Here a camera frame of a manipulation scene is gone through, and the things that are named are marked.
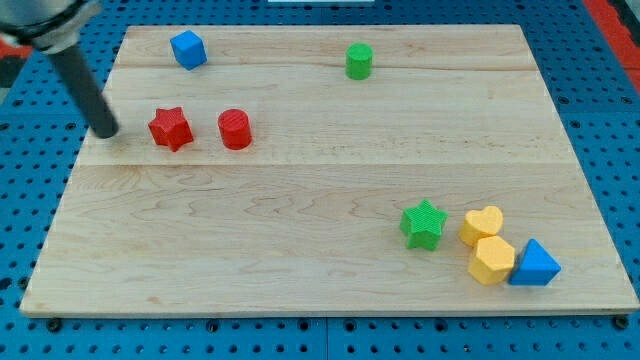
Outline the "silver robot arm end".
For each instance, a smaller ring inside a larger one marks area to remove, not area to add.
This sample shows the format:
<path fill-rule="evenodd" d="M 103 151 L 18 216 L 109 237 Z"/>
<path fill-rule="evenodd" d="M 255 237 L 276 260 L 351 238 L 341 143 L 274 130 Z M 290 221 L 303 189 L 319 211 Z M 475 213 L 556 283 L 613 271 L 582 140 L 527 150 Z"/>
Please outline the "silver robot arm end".
<path fill-rule="evenodd" d="M 57 54 L 75 46 L 80 29 L 101 11 L 98 0 L 1 0 L 1 37 Z"/>

